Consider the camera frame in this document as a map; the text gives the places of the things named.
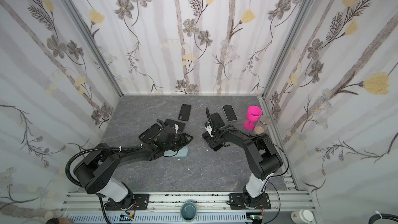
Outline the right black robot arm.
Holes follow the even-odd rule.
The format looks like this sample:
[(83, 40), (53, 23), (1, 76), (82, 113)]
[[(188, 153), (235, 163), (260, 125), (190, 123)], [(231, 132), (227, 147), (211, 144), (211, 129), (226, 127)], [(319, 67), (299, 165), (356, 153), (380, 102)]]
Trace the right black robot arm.
[(277, 177), (277, 171), (283, 166), (279, 152), (283, 151), (275, 145), (269, 136), (247, 134), (230, 124), (224, 124), (218, 113), (211, 114), (206, 108), (206, 132), (202, 134), (208, 146), (218, 151), (222, 147), (234, 144), (245, 152), (251, 171), (248, 183), (243, 191), (229, 194), (227, 204), (231, 209), (270, 209), (269, 197), (265, 193), (269, 179)]

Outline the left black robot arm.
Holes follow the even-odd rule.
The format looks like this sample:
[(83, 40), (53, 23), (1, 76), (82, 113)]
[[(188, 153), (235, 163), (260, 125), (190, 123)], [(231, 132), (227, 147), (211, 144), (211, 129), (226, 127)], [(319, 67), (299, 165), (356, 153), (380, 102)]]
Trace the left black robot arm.
[(120, 209), (131, 209), (136, 200), (133, 192), (113, 178), (118, 167), (140, 161), (152, 161), (167, 151), (178, 152), (193, 140), (193, 136), (178, 133), (171, 126), (164, 126), (158, 134), (137, 146), (109, 146), (101, 143), (73, 155), (65, 166), (65, 175), (89, 195), (108, 197)]

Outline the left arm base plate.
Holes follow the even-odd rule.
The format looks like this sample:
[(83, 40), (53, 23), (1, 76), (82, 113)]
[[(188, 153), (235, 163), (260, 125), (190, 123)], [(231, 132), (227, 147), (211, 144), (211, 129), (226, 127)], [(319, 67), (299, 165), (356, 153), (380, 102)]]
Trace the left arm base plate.
[(120, 202), (108, 199), (104, 204), (107, 211), (145, 211), (149, 203), (150, 194), (128, 194)]

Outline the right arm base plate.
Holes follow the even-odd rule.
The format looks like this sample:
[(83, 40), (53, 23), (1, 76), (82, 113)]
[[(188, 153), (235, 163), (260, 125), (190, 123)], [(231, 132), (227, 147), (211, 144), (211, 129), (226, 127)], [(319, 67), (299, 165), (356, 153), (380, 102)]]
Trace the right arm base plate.
[(227, 201), (227, 205), (229, 205), (232, 210), (267, 210), (272, 208), (268, 194), (262, 194), (256, 198), (251, 198), (250, 195), (244, 193), (229, 194), (229, 200)]

